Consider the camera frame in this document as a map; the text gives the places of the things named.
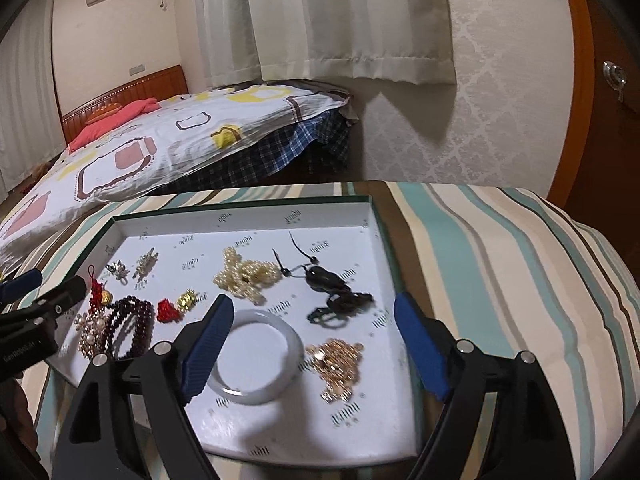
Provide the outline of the person's hand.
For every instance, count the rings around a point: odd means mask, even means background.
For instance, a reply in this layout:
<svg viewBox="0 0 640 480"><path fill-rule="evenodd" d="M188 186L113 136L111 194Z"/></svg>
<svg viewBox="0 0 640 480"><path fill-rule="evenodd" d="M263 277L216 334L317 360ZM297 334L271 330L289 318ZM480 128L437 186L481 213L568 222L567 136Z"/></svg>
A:
<svg viewBox="0 0 640 480"><path fill-rule="evenodd" d="M10 378L1 384L1 434L9 437L9 450L1 456L3 466L19 479L47 479L37 453L38 434L29 413L27 396L20 383Z"/></svg>

